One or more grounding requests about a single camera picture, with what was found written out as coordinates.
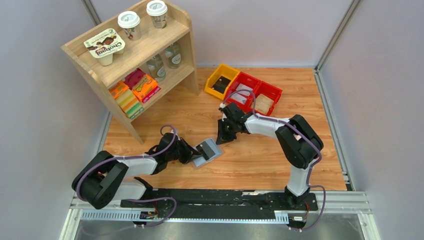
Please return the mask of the beige card holder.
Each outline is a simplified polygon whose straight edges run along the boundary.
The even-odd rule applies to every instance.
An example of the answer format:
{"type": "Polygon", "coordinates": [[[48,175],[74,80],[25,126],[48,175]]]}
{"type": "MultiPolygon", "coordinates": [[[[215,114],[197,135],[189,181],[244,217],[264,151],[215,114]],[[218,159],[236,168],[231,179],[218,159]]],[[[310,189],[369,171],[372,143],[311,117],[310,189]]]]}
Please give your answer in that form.
{"type": "Polygon", "coordinates": [[[202,166],[220,157],[224,153],[220,146],[217,145],[212,138],[206,138],[195,148],[200,153],[200,156],[194,157],[191,162],[191,165],[194,169],[201,168],[202,166]]]}

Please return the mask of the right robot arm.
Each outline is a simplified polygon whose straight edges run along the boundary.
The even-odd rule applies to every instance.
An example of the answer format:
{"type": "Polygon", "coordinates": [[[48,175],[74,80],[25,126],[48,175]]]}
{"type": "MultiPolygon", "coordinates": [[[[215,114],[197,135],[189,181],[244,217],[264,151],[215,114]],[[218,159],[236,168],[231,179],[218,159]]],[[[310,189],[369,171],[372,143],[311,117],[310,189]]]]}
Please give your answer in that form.
{"type": "Polygon", "coordinates": [[[218,120],[216,144],[229,143],[238,133],[262,135],[278,140],[291,164],[290,177],[285,190],[286,205],[299,209],[309,192],[312,167],[322,159],[324,144],[305,118],[299,114],[291,118],[275,118],[253,112],[243,112],[234,102],[221,103],[222,119],[218,120]]]}

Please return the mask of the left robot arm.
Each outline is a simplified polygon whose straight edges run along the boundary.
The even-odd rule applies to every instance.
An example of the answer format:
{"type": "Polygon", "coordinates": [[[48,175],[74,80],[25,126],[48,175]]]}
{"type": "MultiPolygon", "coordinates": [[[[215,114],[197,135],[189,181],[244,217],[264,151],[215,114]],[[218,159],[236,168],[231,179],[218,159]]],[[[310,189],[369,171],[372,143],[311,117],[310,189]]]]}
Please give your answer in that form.
{"type": "Polygon", "coordinates": [[[155,175],[169,162],[188,164],[202,155],[199,146],[191,146],[182,137],[168,132],[142,155],[98,152],[74,178],[71,187],[80,200],[98,210],[112,201],[127,199],[145,208],[152,203],[153,194],[149,191],[152,187],[140,178],[141,175],[155,175]]]}

